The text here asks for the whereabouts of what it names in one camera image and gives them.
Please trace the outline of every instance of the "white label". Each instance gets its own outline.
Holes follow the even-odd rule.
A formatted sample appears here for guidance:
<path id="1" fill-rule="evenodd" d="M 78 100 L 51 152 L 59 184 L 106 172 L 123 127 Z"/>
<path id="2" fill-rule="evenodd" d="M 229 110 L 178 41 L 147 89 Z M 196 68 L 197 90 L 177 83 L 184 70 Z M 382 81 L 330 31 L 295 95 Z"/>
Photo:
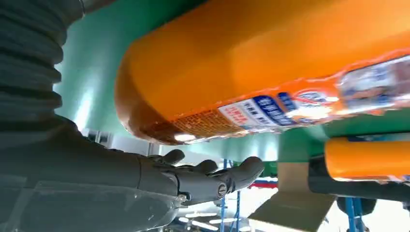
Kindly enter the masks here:
<path id="1" fill-rule="evenodd" d="M 257 127 L 277 127 L 254 100 L 248 99 L 219 108 L 219 111 L 234 124 L 249 130 Z"/>

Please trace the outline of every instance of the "robotic hand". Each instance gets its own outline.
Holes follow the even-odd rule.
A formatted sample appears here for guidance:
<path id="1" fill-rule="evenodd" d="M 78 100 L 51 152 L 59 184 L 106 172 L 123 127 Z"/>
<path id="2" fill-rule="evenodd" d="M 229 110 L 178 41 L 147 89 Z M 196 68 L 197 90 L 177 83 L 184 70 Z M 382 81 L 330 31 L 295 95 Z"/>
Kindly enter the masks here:
<path id="1" fill-rule="evenodd" d="M 252 157 L 213 173 L 215 163 L 108 150 L 54 110 L 53 68 L 67 27 L 112 0 L 2 0 L 0 30 L 0 231 L 137 232 L 170 223 L 179 207 L 218 200 L 263 170 Z"/>
<path id="2" fill-rule="evenodd" d="M 257 157 L 217 172 L 211 160 L 176 167 L 180 150 L 145 157 L 76 138 L 72 149 L 25 147 L 1 157 L 0 231 L 145 231 L 169 224 L 180 207 L 249 186 L 264 169 Z"/>
<path id="3" fill-rule="evenodd" d="M 173 150 L 164 157 L 153 156 L 152 166 L 170 178 L 177 186 L 178 200 L 182 205 L 192 205 L 223 198 L 237 189 L 246 188 L 264 170 L 262 161 L 249 157 L 240 166 L 217 170 L 212 160 L 205 160 L 197 166 L 172 166 L 185 157 L 181 150 Z"/>

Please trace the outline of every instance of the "ceiling light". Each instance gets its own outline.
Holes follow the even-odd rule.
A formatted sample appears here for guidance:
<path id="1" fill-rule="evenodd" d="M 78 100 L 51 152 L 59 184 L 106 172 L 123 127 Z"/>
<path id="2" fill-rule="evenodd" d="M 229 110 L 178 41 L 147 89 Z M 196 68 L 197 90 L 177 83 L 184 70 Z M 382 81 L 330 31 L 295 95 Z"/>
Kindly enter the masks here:
<path id="1" fill-rule="evenodd" d="M 196 218 L 196 217 L 212 217 L 216 216 L 217 213 L 193 213 L 185 215 L 186 218 Z"/>
<path id="2" fill-rule="evenodd" d="M 239 231 L 241 232 L 247 232 L 247 231 L 251 231 L 252 228 L 250 226 L 244 226 L 242 228 L 239 229 Z"/>
<path id="3" fill-rule="evenodd" d="M 180 217 L 178 220 L 179 220 L 179 221 L 182 221 L 182 222 L 185 222 L 185 223 L 187 223 L 187 222 L 190 221 L 190 220 L 189 220 L 188 218 L 186 218 L 186 217 Z"/>
<path id="4" fill-rule="evenodd" d="M 228 222 L 233 222 L 236 221 L 236 218 L 225 218 L 223 220 L 223 223 L 228 223 Z M 211 224 L 220 224 L 222 222 L 222 219 L 215 219 L 215 220 L 210 220 L 209 223 Z"/>
<path id="5" fill-rule="evenodd" d="M 199 226 L 199 227 L 202 227 L 202 228 L 205 228 L 205 229 L 208 229 L 208 230 L 218 231 L 218 227 L 211 226 L 211 225 L 208 225 L 208 224 L 205 224 L 205 223 L 202 223 L 202 222 L 192 221 L 192 224 L 194 226 Z"/>

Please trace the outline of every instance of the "clear plastic cover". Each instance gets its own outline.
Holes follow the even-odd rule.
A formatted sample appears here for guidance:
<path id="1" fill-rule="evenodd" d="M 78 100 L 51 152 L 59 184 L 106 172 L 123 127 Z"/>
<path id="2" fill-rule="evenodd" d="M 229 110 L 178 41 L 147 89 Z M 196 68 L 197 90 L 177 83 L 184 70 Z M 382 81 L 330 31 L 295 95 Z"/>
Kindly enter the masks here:
<path id="1" fill-rule="evenodd" d="M 175 197 L 131 188 L 39 182 L 4 190 L 5 232 L 138 232 L 166 225 L 177 213 Z"/>

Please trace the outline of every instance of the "cardboard piece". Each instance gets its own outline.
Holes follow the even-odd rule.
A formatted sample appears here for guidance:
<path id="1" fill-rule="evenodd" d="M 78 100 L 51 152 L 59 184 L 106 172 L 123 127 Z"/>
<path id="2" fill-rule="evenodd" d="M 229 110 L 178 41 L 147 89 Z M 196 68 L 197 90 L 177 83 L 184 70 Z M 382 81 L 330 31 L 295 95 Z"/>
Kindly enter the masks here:
<path id="1" fill-rule="evenodd" d="M 259 207 L 249 219 L 316 232 L 335 196 L 309 190 L 309 163 L 278 163 L 279 192 Z"/>

